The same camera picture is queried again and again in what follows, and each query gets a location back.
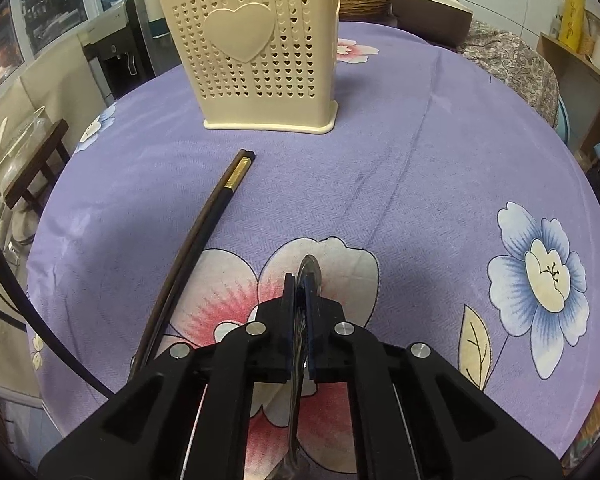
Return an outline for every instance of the screw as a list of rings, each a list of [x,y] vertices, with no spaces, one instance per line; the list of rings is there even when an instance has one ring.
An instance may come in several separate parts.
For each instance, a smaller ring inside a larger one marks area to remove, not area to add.
[[[247,331],[247,334],[260,335],[264,334],[266,329],[267,326],[264,323],[261,323],[259,321],[253,321],[247,325],[247,328],[245,330]]]
[[[353,334],[355,327],[351,323],[344,321],[344,322],[336,323],[336,325],[333,327],[333,329],[336,331],[336,334],[351,335],[351,334]]]
[[[424,343],[415,343],[411,345],[411,353],[420,359],[424,359],[431,355],[431,348]]]
[[[182,359],[189,355],[190,348],[189,345],[184,343],[176,343],[171,348],[169,348],[169,354],[174,359]]]

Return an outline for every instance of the black chopstick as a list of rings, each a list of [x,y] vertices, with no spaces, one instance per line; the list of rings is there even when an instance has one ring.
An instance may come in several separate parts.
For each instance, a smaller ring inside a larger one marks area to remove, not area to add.
[[[171,270],[158,294],[154,309],[149,316],[138,344],[138,350],[131,365],[129,380],[154,358],[159,346],[160,336],[178,304],[200,254],[205,249],[222,213],[234,196],[238,186],[240,186],[255,157],[253,152],[240,150],[206,200],[184,244],[178,251]]]

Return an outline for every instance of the round table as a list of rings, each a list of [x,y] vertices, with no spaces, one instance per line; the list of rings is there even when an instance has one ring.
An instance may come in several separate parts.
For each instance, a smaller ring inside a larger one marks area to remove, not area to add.
[[[220,340],[312,253],[348,319],[432,345],[560,456],[600,388],[600,209],[584,175],[471,62],[379,25],[341,23],[339,36],[339,110],[323,136],[205,130],[181,66],[108,109],[45,207],[31,301],[118,390],[194,218],[235,153],[253,150],[163,347]],[[104,399],[34,339],[67,433]],[[281,396],[256,388],[250,478],[285,452]],[[347,409],[341,385],[306,384],[299,439],[332,471],[316,474],[354,470]]]

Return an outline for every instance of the pink flower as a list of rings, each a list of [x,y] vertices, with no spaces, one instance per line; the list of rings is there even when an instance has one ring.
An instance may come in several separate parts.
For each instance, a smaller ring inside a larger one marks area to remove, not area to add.
[[[372,46],[358,45],[353,40],[341,40],[338,38],[338,61],[347,63],[364,63],[369,58],[369,54],[377,54],[378,49]]]
[[[183,338],[194,346],[213,344],[255,319],[258,304],[282,295],[285,273],[296,274],[307,254],[320,263],[322,295],[339,302],[348,320],[364,326],[378,293],[375,257],[348,248],[338,238],[321,242],[297,238],[270,257],[259,279],[239,256],[218,249],[204,251],[171,317],[180,337],[165,336],[160,351]],[[254,385],[245,480],[263,480],[286,453],[289,399],[289,384]],[[316,385],[304,378],[298,440],[319,465],[356,472],[346,384]]]

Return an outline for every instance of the heart-shaped emblem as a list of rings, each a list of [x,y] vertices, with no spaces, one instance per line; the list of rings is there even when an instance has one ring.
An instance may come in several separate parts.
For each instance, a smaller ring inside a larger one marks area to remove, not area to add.
[[[206,39],[227,56],[247,63],[266,46],[275,23],[269,7],[253,2],[236,10],[213,10],[203,30]]]

